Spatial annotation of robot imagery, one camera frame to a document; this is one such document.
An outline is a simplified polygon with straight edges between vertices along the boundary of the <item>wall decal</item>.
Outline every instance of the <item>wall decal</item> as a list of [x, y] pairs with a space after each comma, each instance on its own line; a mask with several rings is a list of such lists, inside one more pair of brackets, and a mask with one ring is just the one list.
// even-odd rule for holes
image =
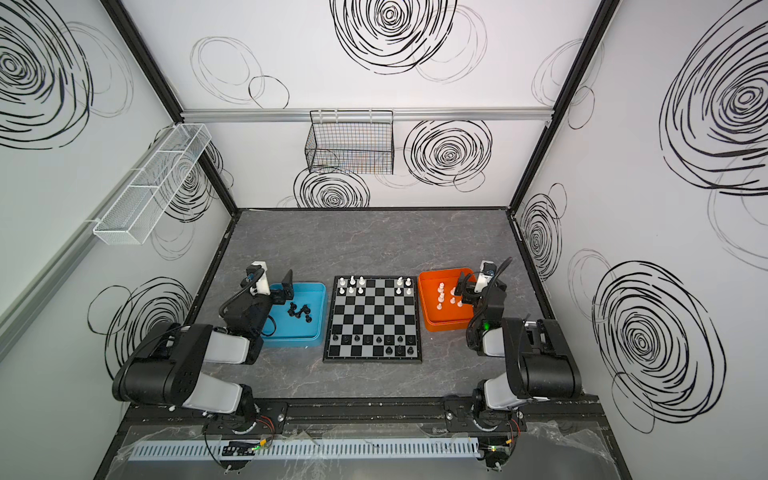
[[[111, 118], [128, 111], [134, 100], [134, 75], [123, 51], [96, 27], [67, 22], [67, 28], [88, 59], [94, 83], [91, 113]], [[79, 90], [73, 95], [77, 101], [87, 97], [82, 84], [74, 85], [74, 89]]]
[[620, 263], [600, 282], [592, 312], [614, 404], [635, 430], [689, 422], [715, 406], [726, 375], [723, 344], [675, 275], [651, 262]]
[[473, 191], [485, 180], [493, 136], [484, 121], [421, 121], [406, 138], [406, 165], [429, 185]]
[[0, 145], [69, 145], [85, 128], [94, 99], [80, 45], [46, 1], [0, 3], [0, 18]]
[[293, 195], [302, 208], [368, 207], [371, 192], [358, 174], [338, 167], [306, 168], [293, 181]]
[[104, 366], [115, 374], [147, 332], [158, 322], [184, 323], [192, 295], [178, 280], [158, 276], [134, 290], [122, 285], [103, 289], [88, 304], [86, 323], [104, 336]]
[[[583, 38], [577, 38], [560, 45], [539, 65], [531, 82], [531, 93], [540, 104], [554, 105], [583, 40]], [[574, 130], [585, 126], [594, 113], [592, 84], [598, 79], [604, 53], [603, 44], [600, 43], [581, 79], [579, 89], [571, 100], [568, 108], [568, 126]]]
[[768, 195], [768, 2], [741, 0], [712, 25], [667, 90], [664, 161], [729, 195]]
[[355, 62], [398, 74], [429, 60], [451, 31], [456, 0], [329, 0], [336, 37]]
[[288, 106], [285, 84], [265, 75], [248, 45], [236, 38], [201, 38], [192, 47], [190, 66], [200, 86], [220, 100], [261, 108]]
[[[601, 318], [593, 318], [596, 313], [593, 308], [594, 293], [598, 291], [598, 285], [611, 269], [611, 264], [600, 252], [585, 248], [579, 250], [571, 257], [568, 263], [568, 290], [571, 292], [571, 300], [585, 319], [602, 321]], [[610, 273], [611, 280], [616, 276]]]
[[563, 185], [552, 184], [547, 194], [528, 199], [523, 210], [520, 228], [541, 280], [552, 276], [558, 268], [563, 250], [560, 219], [567, 205], [568, 195]]
[[486, 48], [485, 22], [471, 8], [456, 5], [447, 39], [432, 57], [416, 65], [416, 71], [427, 80], [449, 84], [475, 70]]

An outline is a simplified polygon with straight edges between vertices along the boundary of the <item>black metal frame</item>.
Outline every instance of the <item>black metal frame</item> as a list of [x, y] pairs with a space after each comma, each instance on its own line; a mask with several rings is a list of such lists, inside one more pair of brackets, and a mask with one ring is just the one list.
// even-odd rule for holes
[[554, 140], [560, 123], [568, 112], [568, 107], [571, 105], [576, 90], [579, 89], [581, 78], [587, 71], [589, 63], [592, 61], [592, 57], [603, 39], [603, 34], [611, 23], [619, 3], [621, 3], [621, 0], [601, 0], [598, 11], [594, 14], [594, 18], [592, 18], [592, 23], [589, 25], [589, 30], [587, 30], [587, 36], [584, 37], [584, 41], [581, 43], [576, 60], [571, 66], [568, 76], [565, 78], [565, 83], [562, 90], [560, 90], [558, 99], [554, 103], [551, 123], [541, 132], [536, 148], [533, 150], [528, 166], [526, 166], [515, 195], [512, 197], [512, 202], [509, 204], [513, 216], [523, 203], [523, 198], [528, 192], [528, 188], [531, 186], [533, 178], [539, 166], [541, 166], [541, 162], [544, 160], [552, 140]]
[[[150, 85], [160, 99], [160, 102], [165, 107], [168, 115], [170, 115], [170, 119], [176, 123], [183, 122], [184, 119], [181, 117], [181, 112], [183, 111], [181, 104], [170, 89], [170, 85], [163, 76], [160, 67], [157, 66], [154, 58], [152, 58], [152, 54], [149, 52], [147, 44], [145, 44], [144, 39], [141, 38], [141, 34], [136, 28], [131, 16], [128, 14], [128, 11], [123, 6], [123, 2], [121, 2], [121, 0], [101, 0], [101, 4], [104, 6], [104, 10], [107, 11], [115, 28], [120, 32], [125, 44], [131, 50], [134, 58], [136, 58], [136, 62], [139, 64], [139, 67], [141, 67], [144, 76], [149, 80]], [[216, 171], [213, 162], [210, 161], [210, 157], [206, 151], [203, 152], [197, 163], [205, 173], [205, 176], [208, 177], [210, 184], [214, 187], [214, 190], [221, 199], [221, 203], [224, 204], [224, 207], [227, 209], [230, 216], [234, 217], [237, 215], [237, 205], [235, 204], [235, 200], [232, 198], [227, 186], [221, 180], [221, 176], [219, 176], [219, 173]]]

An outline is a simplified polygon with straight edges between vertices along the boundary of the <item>white wire basket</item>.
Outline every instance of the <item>white wire basket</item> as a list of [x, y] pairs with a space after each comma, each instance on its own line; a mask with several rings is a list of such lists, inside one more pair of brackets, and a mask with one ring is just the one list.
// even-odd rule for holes
[[210, 143], [204, 124], [178, 124], [107, 210], [94, 235], [107, 245], [141, 245]]

